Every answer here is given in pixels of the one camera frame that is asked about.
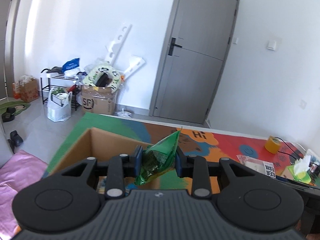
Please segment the tissue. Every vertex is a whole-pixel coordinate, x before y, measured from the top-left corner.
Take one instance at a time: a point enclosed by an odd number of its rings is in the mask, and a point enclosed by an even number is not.
[[[306,155],[303,159],[296,160],[293,167],[293,172],[295,175],[298,175],[301,172],[308,171],[310,169],[311,155]]]

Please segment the door frame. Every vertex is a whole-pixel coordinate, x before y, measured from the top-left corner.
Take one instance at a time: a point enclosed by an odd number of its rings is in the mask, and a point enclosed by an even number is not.
[[[13,90],[11,86],[11,84],[14,82],[13,42],[19,4],[20,0],[11,0],[7,15],[7,27],[4,38],[4,82],[6,85],[5,89],[7,97],[13,97]]]
[[[215,95],[217,93],[218,86],[219,86],[219,83],[220,83],[220,80],[221,80],[221,76],[222,76],[222,73],[223,73],[224,65],[225,65],[225,62],[226,62],[226,59],[227,59],[227,56],[228,56],[228,53],[229,53],[229,49],[230,49],[231,43],[232,43],[233,33],[234,33],[235,25],[236,25],[236,19],[237,19],[237,15],[238,15],[238,11],[239,11],[238,9],[239,9],[239,1],[240,0],[236,0],[236,1],[237,1],[236,13],[235,13],[235,17],[233,19],[233,24],[232,24],[231,34],[230,34],[230,37],[231,37],[230,43],[228,44],[225,56],[223,58],[223,64],[222,64],[222,68],[221,68],[220,73],[219,73],[219,77],[218,77],[218,80],[217,80],[216,87],[214,88],[213,93],[212,93],[212,99],[210,100],[209,111],[207,111],[207,114],[204,117],[203,123],[205,123],[205,120],[208,117],[208,114],[210,112],[214,97],[215,97]],[[166,34],[165,34],[165,37],[164,37],[164,44],[163,44],[163,47],[162,47],[161,56],[160,56],[160,60],[159,60],[159,65],[158,65],[158,70],[157,70],[157,74],[156,74],[155,85],[154,85],[153,92],[152,92],[150,109],[149,109],[149,116],[154,116],[156,100],[157,100],[157,97],[158,97],[158,92],[159,92],[160,82],[161,82],[161,78],[162,78],[162,74],[163,74],[163,70],[164,70],[165,60],[166,60],[166,57],[167,57],[167,54],[168,54],[168,50],[170,48],[170,38],[172,36],[173,25],[174,25],[175,18],[176,18],[176,15],[177,15],[179,2],[180,2],[180,0],[173,0],[173,5],[172,5],[169,21],[168,21],[167,31],[166,31]]]

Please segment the black shoe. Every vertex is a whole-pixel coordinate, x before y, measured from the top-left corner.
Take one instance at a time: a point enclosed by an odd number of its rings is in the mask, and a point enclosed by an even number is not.
[[[23,143],[23,140],[20,135],[18,135],[17,131],[12,131],[10,133],[10,139],[14,142],[15,146],[19,146],[21,143]]]
[[[16,112],[16,108],[15,107],[8,107],[7,108],[7,113],[14,114],[15,112]]]
[[[10,148],[11,148],[13,154],[14,154],[14,142],[11,139],[8,139],[8,143],[9,143]]]
[[[14,115],[7,112],[3,113],[1,117],[2,117],[2,122],[10,122],[14,119]]]

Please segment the painted tabletop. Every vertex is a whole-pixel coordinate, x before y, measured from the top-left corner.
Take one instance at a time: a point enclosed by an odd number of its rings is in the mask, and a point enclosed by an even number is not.
[[[81,134],[87,128],[91,127],[96,127],[151,144],[155,144],[169,134],[177,130],[181,130],[181,127],[176,128],[168,126],[168,124],[159,125],[149,122],[139,122],[131,119],[121,119],[112,116],[86,113],[76,124],[72,132],[68,135],[50,161],[46,174],[53,170]],[[179,146],[185,155],[200,155],[210,162],[218,162],[222,157],[228,157],[238,162],[239,160],[237,155],[246,155],[263,161],[272,162],[275,166],[276,175],[280,175],[284,168],[290,165],[290,156],[282,153],[278,153],[276,155],[269,153],[264,148],[265,141],[265,139],[235,136],[234,134],[229,135],[226,132],[211,132],[209,129],[197,127],[188,127],[188,129],[186,129],[182,127]],[[288,154],[292,153],[292,151],[285,145],[282,147],[281,151]],[[212,192],[220,192],[217,179],[210,179]],[[161,189],[186,188],[191,190],[191,184],[192,179],[178,178],[175,171],[169,171],[160,177]]]

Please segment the orange tape roll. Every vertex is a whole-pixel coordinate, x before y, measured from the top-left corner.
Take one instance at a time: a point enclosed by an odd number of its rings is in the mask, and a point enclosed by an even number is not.
[[[264,145],[264,147],[268,152],[271,152],[272,154],[276,154],[280,150],[281,143],[277,138],[270,136],[269,139],[266,141],[266,144]]]

